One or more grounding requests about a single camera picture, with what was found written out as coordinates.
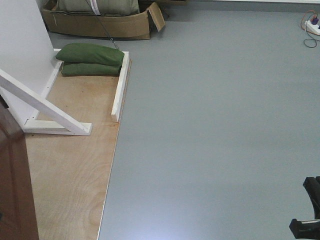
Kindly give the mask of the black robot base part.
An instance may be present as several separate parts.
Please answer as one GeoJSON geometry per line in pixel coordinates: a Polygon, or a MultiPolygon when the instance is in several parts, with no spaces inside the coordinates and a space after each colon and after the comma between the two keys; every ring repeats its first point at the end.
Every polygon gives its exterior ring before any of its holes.
{"type": "Polygon", "coordinates": [[[320,239],[320,176],[308,176],[302,184],[310,207],[303,219],[293,218],[289,229],[296,240],[320,239]]]}

